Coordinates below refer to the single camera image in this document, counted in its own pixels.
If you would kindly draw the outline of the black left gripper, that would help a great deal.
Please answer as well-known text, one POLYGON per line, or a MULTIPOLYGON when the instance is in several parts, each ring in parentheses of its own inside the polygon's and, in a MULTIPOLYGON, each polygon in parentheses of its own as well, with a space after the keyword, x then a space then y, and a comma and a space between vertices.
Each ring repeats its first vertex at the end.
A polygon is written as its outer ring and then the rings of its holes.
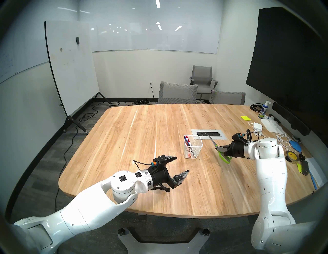
MULTIPOLYGON (((177 157, 164 155, 164 159, 166 163, 170 163, 176 160, 177 157)), ((157 167, 151 166, 151 177, 152 177, 152 184, 153 184, 152 190, 170 191, 171 189, 174 189, 179 185, 181 185, 182 182, 186 179, 189 172, 190 170, 186 170, 178 175, 175 175, 174 179, 172 179, 165 166, 160 167, 159 169, 158 166, 157 167)))

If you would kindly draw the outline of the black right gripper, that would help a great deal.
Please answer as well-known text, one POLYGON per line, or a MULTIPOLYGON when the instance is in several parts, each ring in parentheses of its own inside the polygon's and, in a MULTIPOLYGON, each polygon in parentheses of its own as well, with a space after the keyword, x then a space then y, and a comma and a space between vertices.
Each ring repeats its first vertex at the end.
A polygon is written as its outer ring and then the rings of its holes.
POLYGON ((234 158, 248 158, 248 141, 233 141, 229 145, 216 146, 216 150, 226 150, 224 156, 234 158))

